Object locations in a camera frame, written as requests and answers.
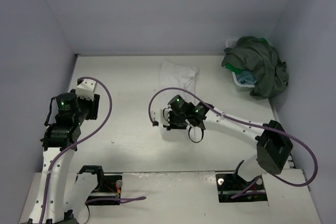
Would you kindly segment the white t shirt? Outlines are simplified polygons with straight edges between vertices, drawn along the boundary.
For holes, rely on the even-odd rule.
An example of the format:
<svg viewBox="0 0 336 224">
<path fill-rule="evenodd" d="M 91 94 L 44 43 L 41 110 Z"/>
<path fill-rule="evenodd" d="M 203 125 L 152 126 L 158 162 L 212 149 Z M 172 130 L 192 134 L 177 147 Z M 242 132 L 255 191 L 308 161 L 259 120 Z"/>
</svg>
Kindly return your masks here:
<svg viewBox="0 0 336 224">
<path fill-rule="evenodd" d="M 159 89 L 177 87 L 195 93 L 196 90 L 196 76 L 198 69 L 196 67 L 182 66 L 164 61 L 161 64 Z M 160 111 L 167 107 L 168 102 L 177 94 L 179 94 L 185 101 L 197 104 L 197 101 L 189 94 L 179 90 L 168 90 L 162 92 L 157 97 Z M 161 129 L 162 139 L 167 142 L 185 143 L 187 141 L 194 143 L 202 138 L 200 129 L 192 130 L 166 130 Z"/>
</svg>

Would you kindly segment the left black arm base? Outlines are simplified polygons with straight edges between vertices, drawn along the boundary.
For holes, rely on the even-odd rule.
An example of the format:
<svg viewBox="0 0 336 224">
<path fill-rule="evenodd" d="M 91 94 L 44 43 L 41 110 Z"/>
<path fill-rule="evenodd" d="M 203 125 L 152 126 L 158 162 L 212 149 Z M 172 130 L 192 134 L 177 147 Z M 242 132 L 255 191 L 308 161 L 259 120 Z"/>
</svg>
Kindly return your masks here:
<svg viewBox="0 0 336 224">
<path fill-rule="evenodd" d="M 88 196 L 85 204 L 87 206 L 118 206 L 121 203 L 117 200 L 121 196 L 122 175 L 110 174 L 103 171 L 102 166 L 84 165 L 77 173 L 76 182 L 89 179 L 85 182 L 92 189 L 84 194 Z"/>
</svg>

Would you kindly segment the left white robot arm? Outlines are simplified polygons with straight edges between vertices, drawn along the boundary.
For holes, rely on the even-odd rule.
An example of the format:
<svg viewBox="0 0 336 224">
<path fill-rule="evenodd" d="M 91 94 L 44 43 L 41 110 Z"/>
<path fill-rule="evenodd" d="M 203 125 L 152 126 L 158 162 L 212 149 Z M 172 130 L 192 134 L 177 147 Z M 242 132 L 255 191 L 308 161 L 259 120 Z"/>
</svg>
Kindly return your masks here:
<svg viewBox="0 0 336 224">
<path fill-rule="evenodd" d="M 80 128 L 85 120 L 97 119 L 100 95 L 90 92 L 86 97 L 71 90 L 54 99 L 58 112 L 41 140 L 43 170 L 27 223 L 77 223 L 90 193 L 97 193 L 105 186 L 102 167 L 85 165 L 73 188 L 66 191 L 69 166 L 81 142 Z"/>
</svg>

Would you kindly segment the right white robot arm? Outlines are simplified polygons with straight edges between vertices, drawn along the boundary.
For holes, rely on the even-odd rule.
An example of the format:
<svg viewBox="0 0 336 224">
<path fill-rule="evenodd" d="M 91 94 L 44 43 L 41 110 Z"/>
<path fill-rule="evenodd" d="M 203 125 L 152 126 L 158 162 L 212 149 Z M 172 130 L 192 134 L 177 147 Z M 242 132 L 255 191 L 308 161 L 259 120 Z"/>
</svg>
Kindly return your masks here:
<svg viewBox="0 0 336 224">
<path fill-rule="evenodd" d="M 224 133 L 250 145 L 255 150 L 254 154 L 239 162 L 232 175 L 233 184 L 238 188 L 245 188 L 264 173 L 281 174 L 293 148 L 290 138 L 277 121 L 263 124 L 243 120 L 202 101 L 194 105 L 180 95 L 170 100 L 163 110 L 163 118 L 167 121 L 165 128 L 168 130 L 199 128 L 201 132 Z"/>
</svg>

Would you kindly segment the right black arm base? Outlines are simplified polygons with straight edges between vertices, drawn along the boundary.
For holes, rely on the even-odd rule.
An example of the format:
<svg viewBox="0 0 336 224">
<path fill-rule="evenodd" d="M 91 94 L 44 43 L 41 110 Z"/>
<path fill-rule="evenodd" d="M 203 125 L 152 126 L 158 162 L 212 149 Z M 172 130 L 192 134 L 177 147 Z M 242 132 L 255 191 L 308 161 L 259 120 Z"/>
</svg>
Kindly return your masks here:
<svg viewBox="0 0 336 224">
<path fill-rule="evenodd" d="M 216 186 L 219 203 L 268 201 L 265 185 L 261 177 L 256 182 L 246 182 L 238 176 L 244 160 L 238 163 L 232 173 L 216 173 Z"/>
</svg>

